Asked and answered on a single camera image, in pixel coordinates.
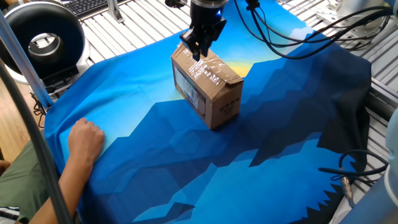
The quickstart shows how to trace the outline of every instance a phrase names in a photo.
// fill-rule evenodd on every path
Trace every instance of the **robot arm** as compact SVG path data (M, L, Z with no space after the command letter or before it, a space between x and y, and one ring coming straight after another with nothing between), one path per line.
M192 52L193 58L199 61L200 55L207 57L208 49L223 30L226 19L223 18L224 6L228 0L192 0L190 6L190 29L183 32L180 38ZM187 3L178 0L166 0L169 7L180 8Z

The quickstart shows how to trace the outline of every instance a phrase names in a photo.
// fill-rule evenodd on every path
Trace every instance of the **keyboard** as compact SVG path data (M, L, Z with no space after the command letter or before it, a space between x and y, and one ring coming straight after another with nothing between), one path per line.
M65 3L73 15L83 18L108 7L108 0L73 0Z

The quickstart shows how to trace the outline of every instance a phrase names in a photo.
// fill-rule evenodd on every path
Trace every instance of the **metal grid table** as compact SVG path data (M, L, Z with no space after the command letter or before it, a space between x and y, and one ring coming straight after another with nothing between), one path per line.
M279 3L286 10L297 16L315 30L327 26L317 16L318 8L328 4L325 0L285 0ZM190 23L189 8L172 9L162 0L125 1L120 5L124 22L117 23L106 9L84 18L81 23L91 47L88 65L104 59L115 57L144 47L156 41L187 29ZM325 35L333 35L336 30L329 30ZM369 47L355 51L354 54L369 60L372 76L395 92L398 91L398 27L391 19L387 28L379 34ZM357 41L340 42L343 47L353 47ZM371 128L369 130L368 149L387 159L389 150L385 147L388 122L369 110ZM368 156L366 170L381 167L382 163ZM375 174L370 179L378 179ZM354 201L358 202L369 190L360 182L353 185ZM348 201L344 198L335 216L349 210Z

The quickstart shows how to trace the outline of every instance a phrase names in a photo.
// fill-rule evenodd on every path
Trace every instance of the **cardboard box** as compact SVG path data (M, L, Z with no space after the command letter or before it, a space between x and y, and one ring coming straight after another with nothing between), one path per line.
M171 58L176 89L210 129L239 113L243 79L211 50L197 62L180 44Z

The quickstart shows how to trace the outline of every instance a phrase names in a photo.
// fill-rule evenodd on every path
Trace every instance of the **green shorts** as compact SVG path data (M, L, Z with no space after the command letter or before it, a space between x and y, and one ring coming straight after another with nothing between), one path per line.
M0 207L19 207L27 223L48 199L47 185L31 141L0 177Z

